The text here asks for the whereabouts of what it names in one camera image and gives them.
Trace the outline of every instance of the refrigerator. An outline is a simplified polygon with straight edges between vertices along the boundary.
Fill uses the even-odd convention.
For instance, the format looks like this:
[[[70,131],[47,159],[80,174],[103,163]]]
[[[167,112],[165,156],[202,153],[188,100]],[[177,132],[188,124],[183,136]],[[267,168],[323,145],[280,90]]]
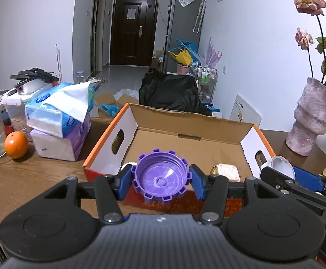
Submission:
[[[197,31],[200,17],[195,32],[193,32],[193,28],[201,1],[202,0],[194,0],[189,5],[183,7],[179,3],[179,0],[171,0],[164,48],[163,73],[177,72],[177,63],[170,54],[168,54],[168,51],[180,45],[179,42],[176,42],[177,39],[195,43],[196,49],[198,49],[201,31],[199,33],[197,33]]]

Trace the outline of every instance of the purple bottle cap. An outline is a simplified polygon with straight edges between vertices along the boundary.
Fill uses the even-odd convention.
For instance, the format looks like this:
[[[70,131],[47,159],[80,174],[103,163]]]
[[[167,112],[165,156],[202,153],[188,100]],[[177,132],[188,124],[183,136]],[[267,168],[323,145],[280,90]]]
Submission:
[[[185,185],[190,183],[192,174],[187,171],[187,160],[175,154],[175,151],[155,149],[150,154],[139,156],[137,166],[132,167],[133,186],[136,192],[144,195],[146,202],[168,203],[187,191]]]

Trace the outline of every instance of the door handle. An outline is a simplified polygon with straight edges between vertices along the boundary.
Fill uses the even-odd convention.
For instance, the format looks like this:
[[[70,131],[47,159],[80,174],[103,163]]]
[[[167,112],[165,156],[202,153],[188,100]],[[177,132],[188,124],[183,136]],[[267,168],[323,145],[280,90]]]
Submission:
[[[142,32],[143,32],[143,26],[139,27],[139,38],[142,37]]]

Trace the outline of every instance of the dried rose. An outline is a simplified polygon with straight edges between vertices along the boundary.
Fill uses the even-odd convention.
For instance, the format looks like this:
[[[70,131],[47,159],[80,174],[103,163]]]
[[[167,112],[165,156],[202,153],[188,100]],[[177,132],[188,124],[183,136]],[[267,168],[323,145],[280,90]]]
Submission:
[[[302,50],[308,50],[309,45],[313,44],[313,38],[310,33],[307,33],[305,30],[300,27],[297,28],[295,39],[298,46],[301,46]]]
[[[300,13],[323,15],[322,8],[326,7],[325,0],[294,0],[296,10]]]

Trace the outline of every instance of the hallway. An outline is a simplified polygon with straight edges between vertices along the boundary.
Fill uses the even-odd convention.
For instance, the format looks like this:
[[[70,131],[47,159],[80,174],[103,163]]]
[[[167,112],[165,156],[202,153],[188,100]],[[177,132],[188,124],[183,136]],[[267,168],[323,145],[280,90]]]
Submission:
[[[139,91],[142,79],[148,70],[148,67],[109,65],[98,75],[100,79],[105,78],[107,82],[101,85],[96,91],[96,95],[106,92],[115,94],[122,89]]]

